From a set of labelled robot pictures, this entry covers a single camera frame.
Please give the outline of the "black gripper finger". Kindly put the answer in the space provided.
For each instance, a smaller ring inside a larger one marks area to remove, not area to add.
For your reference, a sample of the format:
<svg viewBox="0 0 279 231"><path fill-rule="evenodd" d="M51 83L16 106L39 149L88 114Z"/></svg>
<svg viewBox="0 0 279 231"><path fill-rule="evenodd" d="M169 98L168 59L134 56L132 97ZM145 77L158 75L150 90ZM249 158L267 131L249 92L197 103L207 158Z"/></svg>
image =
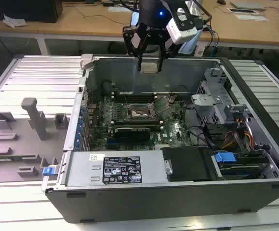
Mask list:
<svg viewBox="0 0 279 231"><path fill-rule="evenodd" d="M158 58L158 72L161 72L163 61L168 58L173 58L179 51L179 45L172 42L171 39L167 41L162 40L159 44L159 58Z"/></svg>
<svg viewBox="0 0 279 231"><path fill-rule="evenodd" d="M149 42L149 27L147 25L124 26L122 36L127 53L138 59L137 71L141 71L142 56Z"/></svg>

